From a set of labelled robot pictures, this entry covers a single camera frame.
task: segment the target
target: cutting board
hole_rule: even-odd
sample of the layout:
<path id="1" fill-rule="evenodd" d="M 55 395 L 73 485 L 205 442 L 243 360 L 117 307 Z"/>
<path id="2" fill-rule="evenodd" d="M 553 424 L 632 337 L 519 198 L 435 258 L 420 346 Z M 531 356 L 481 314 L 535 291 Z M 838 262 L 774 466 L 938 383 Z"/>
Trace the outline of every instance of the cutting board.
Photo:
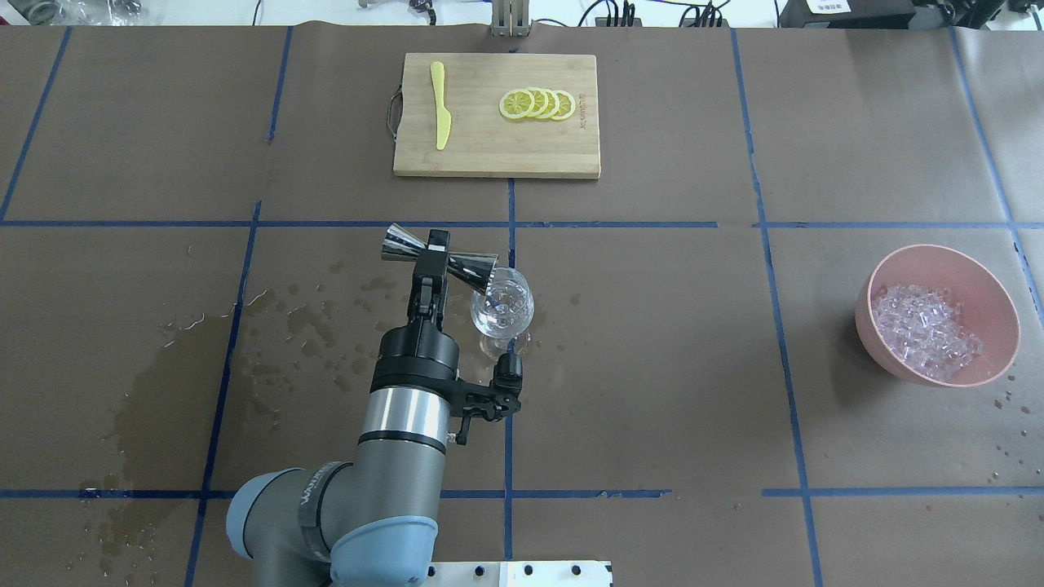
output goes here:
<path id="1" fill-rule="evenodd" d="M 444 150 L 435 149 L 431 63 L 446 66 L 446 108 L 453 115 Z M 500 97 L 511 90 L 565 90 L 577 101 L 563 121 L 507 120 Z M 397 175 L 433 178 L 597 179 L 598 72 L 594 55 L 406 53 Z"/>

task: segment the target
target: bowl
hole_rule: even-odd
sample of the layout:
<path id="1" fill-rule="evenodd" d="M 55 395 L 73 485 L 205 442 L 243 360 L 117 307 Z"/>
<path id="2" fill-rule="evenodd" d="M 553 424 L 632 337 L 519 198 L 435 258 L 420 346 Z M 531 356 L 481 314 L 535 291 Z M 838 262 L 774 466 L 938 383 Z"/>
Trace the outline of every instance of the bowl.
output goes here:
<path id="1" fill-rule="evenodd" d="M 939 381 L 907 367 L 884 344 L 874 322 L 871 303 L 888 285 L 949 288 L 953 303 L 962 304 L 960 325 L 982 341 L 982 354 L 953 376 Z M 859 339 L 885 371 L 915 383 L 936 388 L 973 388 L 1000 377 L 1019 350 L 1019 316 L 1004 286 L 975 259 L 938 244 L 911 244 L 893 251 L 870 274 L 855 311 Z"/>

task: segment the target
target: white floor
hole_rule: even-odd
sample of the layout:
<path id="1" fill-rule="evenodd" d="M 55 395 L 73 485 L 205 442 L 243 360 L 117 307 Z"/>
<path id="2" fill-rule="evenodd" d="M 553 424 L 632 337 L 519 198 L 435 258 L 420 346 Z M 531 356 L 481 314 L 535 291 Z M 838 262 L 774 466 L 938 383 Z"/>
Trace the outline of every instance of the white floor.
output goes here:
<path id="1" fill-rule="evenodd" d="M 251 24 L 257 5 L 257 0 L 140 1 L 144 8 L 142 24 L 163 25 Z M 779 0 L 780 9 L 786 2 Z M 644 26 L 678 26 L 685 10 L 684 6 L 656 0 L 637 0 L 635 3 L 638 6 L 636 16 L 642 19 Z M 555 19 L 575 25 L 589 4 L 590 0 L 530 0 L 530 18 Z M 491 4 L 482 0 L 434 0 L 434 5 L 440 24 L 488 23 L 491 20 Z M 592 10 L 585 26 L 592 26 L 594 17 L 604 13 L 602 7 Z M 732 0 L 722 14 L 734 27 L 769 27 L 776 22 L 770 0 Z M 0 0 L 0 16 L 13 24 L 25 22 L 3 0 Z M 263 25 L 290 25 L 313 20 L 376 25 L 425 25 L 428 22 L 426 15 L 409 8 L 407 0 L 376 0 L 366 8 L 360 7 L 356 0 L 261 0 L 258 10 L 258 23 Z M 1029 14 L 1012 13 L 1004 8 L 989 27 L 994 30 L 1036 30 L 1037 24 Z"/>

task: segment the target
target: clear glass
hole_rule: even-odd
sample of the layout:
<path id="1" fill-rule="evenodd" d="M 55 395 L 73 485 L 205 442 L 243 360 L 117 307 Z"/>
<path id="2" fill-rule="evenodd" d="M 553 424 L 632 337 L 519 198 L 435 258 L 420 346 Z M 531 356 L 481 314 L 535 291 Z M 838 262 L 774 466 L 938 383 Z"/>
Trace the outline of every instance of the clear glass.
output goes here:
<path id="1" fill-rule="evenodd" d="M 529 284 L 518 269 L 496 267 L 485 296 L 471 298 L 471 321 L 475 328 L 496 341 L 509 341 L 525 332 L 532 321 Z"/>

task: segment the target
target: metal bracket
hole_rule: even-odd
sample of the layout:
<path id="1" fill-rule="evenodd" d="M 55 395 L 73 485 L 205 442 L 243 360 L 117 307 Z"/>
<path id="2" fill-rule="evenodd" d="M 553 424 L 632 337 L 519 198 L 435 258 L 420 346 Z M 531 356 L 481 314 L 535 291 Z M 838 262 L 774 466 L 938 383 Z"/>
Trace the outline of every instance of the metal bracket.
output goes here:
<path id="1" fill-rule="evenodd" d="M 494 37 L 529 37 L 529 0 L 493 0 Z"/>
<path id="2" fill-rule="evenodd" d="M 431 563 L 424 587 L 612 587 L 609 561 Z"/>

